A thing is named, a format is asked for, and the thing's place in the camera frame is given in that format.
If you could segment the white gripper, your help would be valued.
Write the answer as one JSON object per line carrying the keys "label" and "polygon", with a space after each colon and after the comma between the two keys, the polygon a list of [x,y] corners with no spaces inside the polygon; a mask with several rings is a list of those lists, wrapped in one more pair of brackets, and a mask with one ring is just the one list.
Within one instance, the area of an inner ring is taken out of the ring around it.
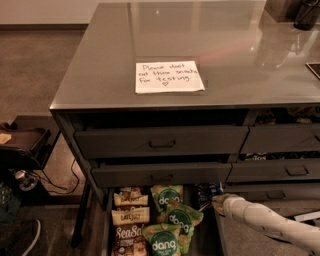
{"label": "white gripper", "polygon": [[219,215],[224,215],[230,219],[243,221],[244,211],[249,202],[236,195],[214,195],[211,198],[213,208]]}

